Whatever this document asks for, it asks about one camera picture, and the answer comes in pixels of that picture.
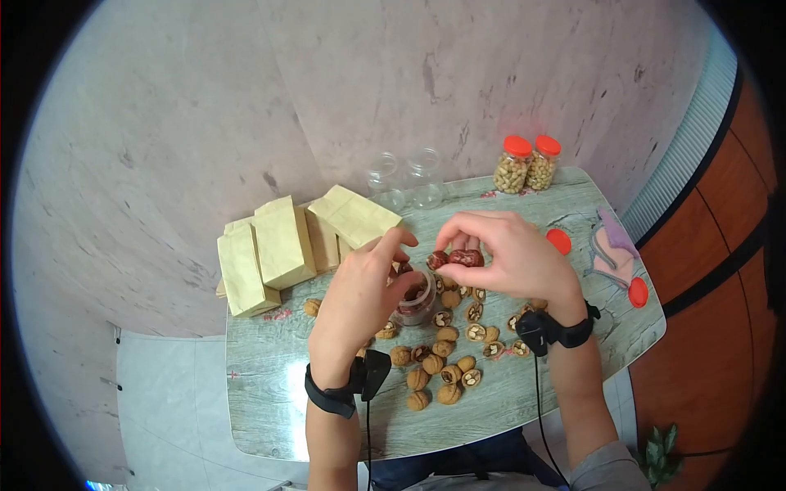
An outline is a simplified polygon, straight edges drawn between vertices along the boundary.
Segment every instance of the floor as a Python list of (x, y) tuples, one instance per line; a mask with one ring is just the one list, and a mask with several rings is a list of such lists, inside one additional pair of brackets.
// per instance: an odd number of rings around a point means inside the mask
[[(308, 464), (248, 455), (235, 447), (226, 398), (224, 336), (164, 338), (123, 331), (117, 356), (120, 430), (128, 489), (266, 490), (291, 481), (304, 485)], [(627, 370), (604, 384), (620, 438), (636, 445), (636, 413)], [(567, 453), (559, 412), (543, 418), (546, 440), (562, 472)], [(524, 436), (548, 461), (537, 421)], [(358, 489), (368, 474), (358, 466)]]

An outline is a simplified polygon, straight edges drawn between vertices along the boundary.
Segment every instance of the table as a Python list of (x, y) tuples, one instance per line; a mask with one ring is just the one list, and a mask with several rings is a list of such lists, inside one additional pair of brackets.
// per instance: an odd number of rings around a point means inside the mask
[[(572, 239), (567, 255), (578, 272), (585, 297), (600, 309), (602, 317), (594, 333), (601, 347), (604, 379), (640, 357), (666, 332), (666, 319), (649, 275), (641, 260), (636, 261), (634, 276), (641, 277), (649, 288), (649, 301), (635, 309), (626, 291), (598, 274), (585, 275), (590, 267), (590, 234), (600, 219), (597, 208), (610, 209), (608, 202), (581, 169), (561, 168), (550, 189), (524, 196), (493, 193), (491, 177), (474, 178), (446, 184), (448, 197), (430, 211), (402, 212), (407, 229), (421, 245), (408, 250), (415, 266), (424, 267), (431, 253), (439, 227), (460, 210), (512, 210), (538, 225), (545, 233), (551, 228), (564, 230)], [(307, 338), (314, 319), (303, 312), (303, 301), (322, 298), (332, 275), (325, 274), (296, 285), (281, 293), (280, 309), (251, 319), (228, 316), (226, 326), (226, 371), (232, 435), (237, 447), (257, 456), (286, 460), (308, 460), (305, 418), (307, 396), (303, 374), (308, 363)], [(460, 320), (454, 321), (462, 336), (456, 350), (448, 357), (455, 363), (471, 354), (483, 380), (477, 387), (465, 389), (456, 405), (441, 405), (435, 400), (442, 384), (432, 377), (425, 391), (432, 402), (421, 412), (406, 407), (409, 390), (406, 373), (409, 367), (393, 367), (371, 401), (371, 450), (374, 459), (387, 459), (429, 453), (463, 445), (502, 431), (521, 426), (538, 417), (534, 355), (506, 355), (497, 361), (484, 359), (482, 343), (463, 336), (466, 322), (461, 319), (470, 300), (456, 309)], [(510, 347), (516, 334), (507, 330), (506, 321), (524, 304), (523, 300), (490, 292), (480, 323), (500, 328), (500, 340)], [(434, 328), (403, 328), (398, 337), (375, 340), (373, 349), (388, 352), (393, 346), (417, 346), (435, 341)], [(556, 409), (556, 396), (549, 382), (548, 365), (538, 360), (543, 414)], [(358, 399), (365, 455), (365, 404)]]

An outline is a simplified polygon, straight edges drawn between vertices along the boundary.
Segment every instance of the hand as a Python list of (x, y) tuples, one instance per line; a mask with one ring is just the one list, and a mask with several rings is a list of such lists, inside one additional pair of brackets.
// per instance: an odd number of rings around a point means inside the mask
[[(461, 248), (457, 242), (472, 246), (473, 237), (479, 238), (493, 257), (491, 265), (467, 268), (446, 264), (437, 273), (466, 286), (486, 288), (515, 298), (547, 300), (550, 313), (552, 304), (571, 311), (571, 315), (559, 316), (571, 318), (565, 319), (566, 322), (573, 321), (574, 310), (580, 313), (584, 309), (586, 318), (576, 272), (535, 225), (511, 211), (460, 211), (439, 231), (436, 249), (444, 250), (449, 244), (453, 244), (454, 249)], [(554, 314), (553, 317), (566, 326), (581, 321), (564, 324)]]
[(414, 247), (417, 239), (399, 227), (389, 229), (352, 251), (333, 276), (308, 338), (318, 387), (346, 385), (355, 354), (382, 329), (407, 288), (421, 281), (421, 273), (409, 271), (387, 284), (393, 261), (410, 260), (401, 244)]

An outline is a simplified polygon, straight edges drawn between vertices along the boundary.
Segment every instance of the person's right hand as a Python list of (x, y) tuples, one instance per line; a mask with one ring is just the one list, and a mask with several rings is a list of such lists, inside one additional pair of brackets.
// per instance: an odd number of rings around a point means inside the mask
[(535, 225), (517, 213), (459, 211), (439, 231), (436, 250), (443, 251), (454, 239), (461, 242), (466, 236), (483, 242), (486, 252), (494, 258), (491, 265), (468, 268), (446, 264), (437, 273), (459, 284), (519, 299), (544, 299), (549, 305), (574, 305), (581, 299), (584, 307), (581, 286), (570, 262)]

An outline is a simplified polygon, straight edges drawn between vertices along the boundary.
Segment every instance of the red date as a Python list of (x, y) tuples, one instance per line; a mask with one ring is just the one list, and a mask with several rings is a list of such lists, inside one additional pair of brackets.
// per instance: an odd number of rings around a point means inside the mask
[(479, 268), (483, 267), (485, 264), (483, 255), (480, 254), (480, 251), (477, 251), (476, 249), (462, 249), (459, 251), (452, 251), (448, 256), (447, 261), (454, 264), (461, 264), (463, 266), (467, 266), (468, 268)]
[(434, 251), (426, 258), (426, 266), (431, 271), (436, 271), (448, 262), (450, 261), (448, 261), (448, 255), (445, 251)]

